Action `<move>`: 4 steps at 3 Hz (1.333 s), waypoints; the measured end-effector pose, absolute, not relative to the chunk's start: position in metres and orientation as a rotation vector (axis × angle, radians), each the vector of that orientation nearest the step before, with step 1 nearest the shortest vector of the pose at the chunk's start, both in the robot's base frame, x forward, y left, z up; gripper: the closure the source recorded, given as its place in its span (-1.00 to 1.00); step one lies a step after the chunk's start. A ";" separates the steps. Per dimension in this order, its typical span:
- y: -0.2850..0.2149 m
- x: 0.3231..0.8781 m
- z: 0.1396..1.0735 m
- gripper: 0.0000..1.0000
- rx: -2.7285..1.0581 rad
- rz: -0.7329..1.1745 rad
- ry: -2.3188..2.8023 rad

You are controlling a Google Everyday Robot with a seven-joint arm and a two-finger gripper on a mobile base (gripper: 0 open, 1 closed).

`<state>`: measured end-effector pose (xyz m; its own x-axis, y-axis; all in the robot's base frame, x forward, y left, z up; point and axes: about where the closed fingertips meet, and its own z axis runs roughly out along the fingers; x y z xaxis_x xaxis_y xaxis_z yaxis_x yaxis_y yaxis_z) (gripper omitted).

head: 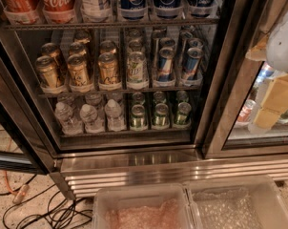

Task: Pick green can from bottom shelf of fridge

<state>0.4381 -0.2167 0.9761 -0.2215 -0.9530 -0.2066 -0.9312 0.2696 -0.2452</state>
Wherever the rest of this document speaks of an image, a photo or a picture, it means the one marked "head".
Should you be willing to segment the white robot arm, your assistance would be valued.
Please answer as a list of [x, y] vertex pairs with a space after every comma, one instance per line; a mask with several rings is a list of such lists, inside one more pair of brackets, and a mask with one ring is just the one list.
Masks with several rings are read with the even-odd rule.
[[266, 46], [267, 63], [281, 72], [258, 87], [257, 105], [251, 113], [253, 133], [271, 130], [279, 117], [288, 110], [288, 11], [270, 34]]

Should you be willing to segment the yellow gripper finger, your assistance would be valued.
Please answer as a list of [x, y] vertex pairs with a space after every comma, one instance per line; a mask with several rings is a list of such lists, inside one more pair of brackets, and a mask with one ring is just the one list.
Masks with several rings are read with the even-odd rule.
[[279, 115], [288, 110], [288, 73], [271, 81], [261, 107], [263, 110]]
[[254, 118], [254, 124], [261, 129], [271, 129], [278, 119], [279, 112], [271, 109], [259, 108]]

